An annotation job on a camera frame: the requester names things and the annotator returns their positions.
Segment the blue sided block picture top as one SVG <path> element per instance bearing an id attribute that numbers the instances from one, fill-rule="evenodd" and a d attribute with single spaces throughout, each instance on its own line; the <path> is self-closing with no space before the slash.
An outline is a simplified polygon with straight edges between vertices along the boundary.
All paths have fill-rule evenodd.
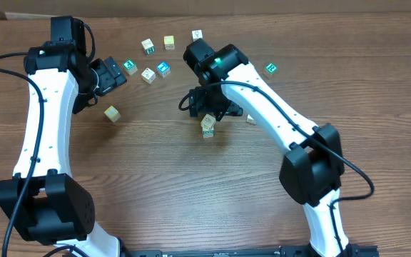
<path id="1" fill-rule="evenodd" d="M 211 116 L 210 114 L 206 114 L 201 121 L 201 127 L 205 130 L 210 131 L 214 127 L 215 123 L 215 117 Z"/>

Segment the green 4 block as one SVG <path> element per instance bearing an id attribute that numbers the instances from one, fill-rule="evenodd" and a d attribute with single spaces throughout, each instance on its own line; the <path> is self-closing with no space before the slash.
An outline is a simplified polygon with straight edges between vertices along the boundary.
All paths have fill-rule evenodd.
<path id="1" fill-rule="evenodd" d="M 214 137 L 215 130 L 214 129 L 202 130 L 202 134 L 203 134 L 203 138 L 211 138 L 211 137 Z"/>

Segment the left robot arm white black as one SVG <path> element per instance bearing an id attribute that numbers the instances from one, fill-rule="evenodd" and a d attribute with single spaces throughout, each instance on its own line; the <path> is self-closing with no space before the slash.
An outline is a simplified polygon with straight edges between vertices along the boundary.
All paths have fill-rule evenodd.
<path id="1" fill-rule="evenodd" d="M 51 19 L 51 38 L 24 53 L 29 110 L 13 175 L 0 181 L 7 232 L 67 250 L 70 256 L 127 256 L 123 241 L 96 221 L 91 194 L 71 174 L 74 114 L 126 82 L 112 58 L 97 59 L 90 27 L 72 16 Z"/>

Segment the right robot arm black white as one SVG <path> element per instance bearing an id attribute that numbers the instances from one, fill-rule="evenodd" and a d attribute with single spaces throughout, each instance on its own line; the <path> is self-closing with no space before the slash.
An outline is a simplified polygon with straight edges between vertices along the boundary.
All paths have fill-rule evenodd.
<path id="1" fill-rule="evenodd" d="M 274 140 L 283 155 L 279 180 L 288 195 L 303 206 L 314 256 L 348 256 L 337 202 L 344 161 L 338 131 L 319 127 L 291 108 L 264 82 L 248 57 L 228 44 L 214 51 L 198 39 L 183 59 L 199 85 L 185 101 L 192 117 L 211 113 L 217 121 L 247 111 Z"/>

